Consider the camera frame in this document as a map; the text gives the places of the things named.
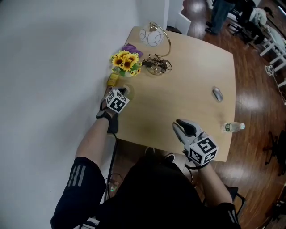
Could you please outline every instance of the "white stripe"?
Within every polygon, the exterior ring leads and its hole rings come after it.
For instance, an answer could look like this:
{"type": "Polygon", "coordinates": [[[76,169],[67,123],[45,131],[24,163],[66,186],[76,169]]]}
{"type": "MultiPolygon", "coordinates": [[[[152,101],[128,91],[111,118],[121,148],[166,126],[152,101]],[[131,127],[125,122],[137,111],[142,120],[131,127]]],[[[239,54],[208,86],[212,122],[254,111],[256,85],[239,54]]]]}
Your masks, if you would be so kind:
{"type": "Polygon", "coordinates": [[[77,175],[79,174],[79,171],[80,171],[80,165],[77,166],[76,175],[75,175],[75,178],[73,179],[73,183],[72,183],[73,186],[76,185],[76,178],[77,178],[77,175]]]}
{"type": "Polygon", "coordinates": [[[236,212],[234,210],[232,210],[232,215],[233,215],[233,218],[234,220],[236,221],[236,223],[238,224],[237,220],[236,220],[236,212]]]}
{"type": "Polygon", "coordinates": [[[231,218],[232,222],[234,223],[234,220],[233,220],[233,218],[232,218],[231,212],[228,211],[228,214],[229,214],[229,217],[231,218]]]}
{"type": "Polygon", "coordinates": [[[73,179],[73,174],[75,173],[75,170],[76,170],[76,166],[73,168],[73,172],[72,172],[72,174],[71,174],[71,179],[70,179],[70,181],[68,182],[68,186],[71,185],[71,182],[72,182],[72,179],[73,179]]]}
{"type": "Polygon", "coordinates": [[[84,171],[85,171],[85,165],[81,169],[80,180],[79,180],[79,184],[78,184],[79,187],[81,186],[82,180],[84,178],[84,171]]]}

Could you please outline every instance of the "jeans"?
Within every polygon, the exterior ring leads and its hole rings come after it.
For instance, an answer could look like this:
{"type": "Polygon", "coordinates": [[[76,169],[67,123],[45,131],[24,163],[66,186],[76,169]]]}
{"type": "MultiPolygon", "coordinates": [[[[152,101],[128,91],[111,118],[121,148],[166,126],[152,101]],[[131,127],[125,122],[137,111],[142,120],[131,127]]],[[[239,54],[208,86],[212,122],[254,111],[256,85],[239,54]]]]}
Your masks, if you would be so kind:
{"type": "Polygon", "coordinates": [[[234,8],[234,3],[229,3],[224,0],[216,0],[213,11],[211,13],[211,30],[218,34],[227,19],[228,13],[234,8]]]}

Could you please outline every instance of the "black cable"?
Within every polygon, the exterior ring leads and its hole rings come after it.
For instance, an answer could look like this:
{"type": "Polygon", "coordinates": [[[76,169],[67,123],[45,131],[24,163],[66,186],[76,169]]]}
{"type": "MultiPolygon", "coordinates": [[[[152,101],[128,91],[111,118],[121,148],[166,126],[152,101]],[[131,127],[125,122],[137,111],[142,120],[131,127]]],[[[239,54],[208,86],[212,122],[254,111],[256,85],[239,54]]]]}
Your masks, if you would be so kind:
{"type": "Polygon", "coordinates": [[[196,166],[196,167],[191,167],[191,166],[188,166],[187,164],[185,164],[185,167],[186,167],[187,169],[190,169],[190,170],[199,170],[199,169],[205,167],[207,164],[208,164],[208,163],[206,163],[206,164],[204,164],[204,165],[201,165],[201,166],[196,166]]]}
{"type": "Polygon", "coordinates": [[[117,140],[116,135],[113,133],[113,131],[111,131],[110,128],[108,128],[108,130],[109,130],[110,133],[112,133],[113,136],[115,137],[115,146],[114,146],[114,149],[113,149],[113,153],[112,153],[112,157],[111,157],[111,163],[110,163],[110,168],[109,168],[109,172],[108,172],[108,176],[107,176],[107,182],[106,182],[107,194],[108,194],[108,198],[110,199],[109,182],[110,182],[110,178],[111,178],[111,172],[112,172],[113,162],[114,162],[114,158],[115,158],[115,153],[116,153],[116,151],[117,151],[117,143],[118,143],[118,140],[117,140]]]}
{"type": "Polygon", "coordinates": [[[149,54],[149,58],[146,58],[142,61],[142,65],[145,65],[148,68],[156,67],[157,69],[161,69],[161,71],[157,71],[158,73],[165,73],[166,70],[171,71],[172,65],[171,62],[166,59],[160,59],[159,56],[154,54],[154,58],[151,58],[151,54],[149,54]]]}
{"type": "Polygon", "coordinates": [[[120,176],[121,180],[123,181],[123,178],[122,178],[122,176],[121,176],[120,174],[118,174],[118,173],[113,173],[113,174],[111,174],[111,176],[112,176],[112,175],[118,175],[118,176],[120,176]]]}
{"type": "Polygon", "coordinates": [[[191,174],[191,178],[192,178],[191,183],[193,183],[193,174],[191,172],[191,169],[189,169],[187,166],[186,166],[186,168],[188,169],[189,173],[191,174]]]}

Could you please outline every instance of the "shoe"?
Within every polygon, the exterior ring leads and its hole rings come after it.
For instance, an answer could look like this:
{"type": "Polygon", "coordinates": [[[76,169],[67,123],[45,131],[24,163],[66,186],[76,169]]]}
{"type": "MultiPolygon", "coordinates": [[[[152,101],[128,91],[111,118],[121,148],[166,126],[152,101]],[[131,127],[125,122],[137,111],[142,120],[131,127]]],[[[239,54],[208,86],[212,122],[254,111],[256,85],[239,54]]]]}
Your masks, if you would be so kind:
{"type": "Polygon", "coordinates": [[[213,24],[212,24],[211,22],[209,22],[209,21],[206,22],[206,25],[207,25],[208,27],[213,27],[213,24]]]}
{"type": "Polygon", "coordinates": [[[145,149],[145,156],[153,156],[155,155],[155,149],[152,147],[147,147],[145,149]]]}
{"type": "Polygon", "coordinates": [[[167,160],[173,163],[175,160],[175,155],[173,153],[169,153],[167,156],[165,156],[164,160],[167,160]]]}
{"type": "Polygon", "coordinates": [[[218,35],[215,32],[213,32],[210,28],[205,28],[205,31],[211,35],[218,35]]]}

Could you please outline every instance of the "green leaf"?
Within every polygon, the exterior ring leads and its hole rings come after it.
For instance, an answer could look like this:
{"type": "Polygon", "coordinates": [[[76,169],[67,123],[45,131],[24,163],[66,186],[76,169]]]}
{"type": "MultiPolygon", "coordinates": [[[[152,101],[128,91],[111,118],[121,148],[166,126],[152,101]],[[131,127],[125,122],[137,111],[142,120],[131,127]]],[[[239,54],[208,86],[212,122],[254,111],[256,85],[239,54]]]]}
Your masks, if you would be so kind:
{"type": "Polygon", "coordinates": [[[125,76],[125,71],[124,70],[120,70],[119,74],[124,77],[125,76]]]}
{"type": "Polygon", "coordinates": [[[131,71],[137,70],[138,68],[139,68],[139,66],[134,64],[133,67],[131,68],[131,71]]]}

